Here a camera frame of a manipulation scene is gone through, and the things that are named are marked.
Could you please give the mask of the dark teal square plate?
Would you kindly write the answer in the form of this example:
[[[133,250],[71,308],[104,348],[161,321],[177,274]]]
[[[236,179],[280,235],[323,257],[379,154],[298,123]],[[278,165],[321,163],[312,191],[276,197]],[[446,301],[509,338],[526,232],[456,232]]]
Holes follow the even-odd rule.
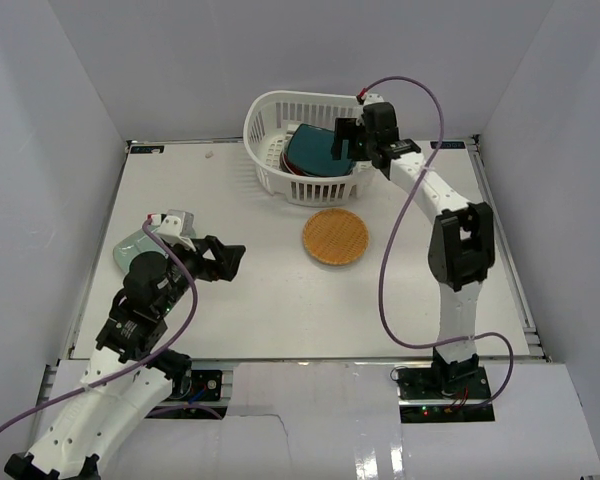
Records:
[[[303,170],[307,177],[347,176],[352,171],[353,163],[346,158],[337,161],[332,159],[333,137],[334,132],[331,130],[300,124],[283,151],[288,160]]]

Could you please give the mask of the red rimmed cream plate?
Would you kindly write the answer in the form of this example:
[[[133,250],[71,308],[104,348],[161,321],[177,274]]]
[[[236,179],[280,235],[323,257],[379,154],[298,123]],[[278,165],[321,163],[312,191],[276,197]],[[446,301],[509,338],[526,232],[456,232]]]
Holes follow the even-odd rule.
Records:
[[[285,151],[283,151],[280,155],[280,169],[286,173],[293,174],[296,176],[305,176],[306,173],[299,169],[297,166],[292,164],[288,160],[288,156]]]

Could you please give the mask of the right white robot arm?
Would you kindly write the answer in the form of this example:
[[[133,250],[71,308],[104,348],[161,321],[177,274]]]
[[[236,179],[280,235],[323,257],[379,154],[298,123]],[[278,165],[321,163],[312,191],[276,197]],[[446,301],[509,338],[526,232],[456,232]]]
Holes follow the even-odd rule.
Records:
[[[432,170],[421,148],[400,137],[388,102],[366,105],[356,118],[337,118],[331,155],[370,162],[407,192],[431,222],[427,262],[440,289],[440,321],[438,339],[430,347],[430,378],[439,396],[457,397],[479,369],[477,301],[495,263],[492,208],[469,201]]]

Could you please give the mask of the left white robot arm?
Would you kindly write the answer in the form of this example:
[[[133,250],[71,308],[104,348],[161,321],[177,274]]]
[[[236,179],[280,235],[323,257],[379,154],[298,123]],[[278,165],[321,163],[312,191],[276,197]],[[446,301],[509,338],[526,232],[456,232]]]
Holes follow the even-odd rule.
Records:
[[[232,281],[246,248],[214,236],[157,244],[131,261],[79,386],[58,398],[48,430],[7,460],[9,477],[98,479],[155,407],[189,392],[191,358],[160,341],[166,317],[196,281]]]

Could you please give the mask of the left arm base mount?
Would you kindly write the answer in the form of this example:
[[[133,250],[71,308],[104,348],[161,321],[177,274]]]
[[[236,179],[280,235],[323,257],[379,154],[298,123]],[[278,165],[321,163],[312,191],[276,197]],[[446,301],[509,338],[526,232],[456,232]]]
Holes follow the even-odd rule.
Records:
[[[151,419],[222,420],[227,407],[222,405],[223,372],[190,370],[173,381],[171,395],[148,414]]]

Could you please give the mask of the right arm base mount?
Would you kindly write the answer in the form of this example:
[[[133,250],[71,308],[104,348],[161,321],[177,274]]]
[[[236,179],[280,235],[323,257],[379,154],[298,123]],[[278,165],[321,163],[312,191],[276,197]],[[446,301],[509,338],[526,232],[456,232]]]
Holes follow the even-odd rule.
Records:
[[[456,386],[439,386],[429,368],[393,368],[390,379],[397,386],[400,420],[403,425],[489,423],[495,421],[491,404],[478,404],[491,397],[483,367]]]

